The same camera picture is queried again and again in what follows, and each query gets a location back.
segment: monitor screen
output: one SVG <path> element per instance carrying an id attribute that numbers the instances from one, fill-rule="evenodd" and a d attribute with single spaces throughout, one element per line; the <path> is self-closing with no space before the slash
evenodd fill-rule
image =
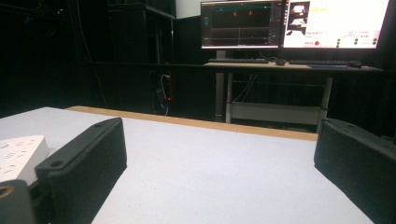
<path id="1" fill-rule="evenodd" d="M 284 48 L 375 49 L 389 0 L 286 0 Z"/>
<path id="2" fill-rule="evenodd" d="M 282 0 L 202 2 L 202 49 L 278 48 L 282 18 Z"/>

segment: keyboard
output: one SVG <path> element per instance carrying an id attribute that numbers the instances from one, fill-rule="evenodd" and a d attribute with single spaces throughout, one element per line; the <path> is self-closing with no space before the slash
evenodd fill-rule
<path id="1" fill-rule="evenodd" d="M 209 59 L 210 63 L 268 63 L 266 59 Z"/>
<path id="2" fill-rule="evenodd" d="M 348 61 L 290 60 L 289 64 L 349 65 Z"/>

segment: white power strip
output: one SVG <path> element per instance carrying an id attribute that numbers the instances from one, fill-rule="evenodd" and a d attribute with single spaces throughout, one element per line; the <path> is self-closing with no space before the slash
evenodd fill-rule
<path id="1" fill-rule="evenodd" d="M 0 141 L 0 182 L 21 179 L 31 185 L 35 167 L 47 158 L 49 149 L 43 135 Z"/>

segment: white table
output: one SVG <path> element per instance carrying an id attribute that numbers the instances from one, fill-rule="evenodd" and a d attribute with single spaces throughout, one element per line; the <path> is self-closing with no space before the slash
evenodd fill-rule
<path id="1" fill-rule="evenodd" d="M 0 119 L 0 139 L 43 134 L 53 153 L 109 118 L 45 107 Z M 142 119 L 123 125 L 128 168 L 94 223 L 372 223 L 314 167 L 316 141 Z"/>

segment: power outlet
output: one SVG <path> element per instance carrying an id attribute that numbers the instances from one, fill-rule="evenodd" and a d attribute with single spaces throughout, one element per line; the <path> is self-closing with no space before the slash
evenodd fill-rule
<path id="1" fill-rule="evenodd" d="M 0 141 L 0 182 L 21 179 L 28 185 L 35 181 L 35 167 L 49 154 L 43 135 Z"/>

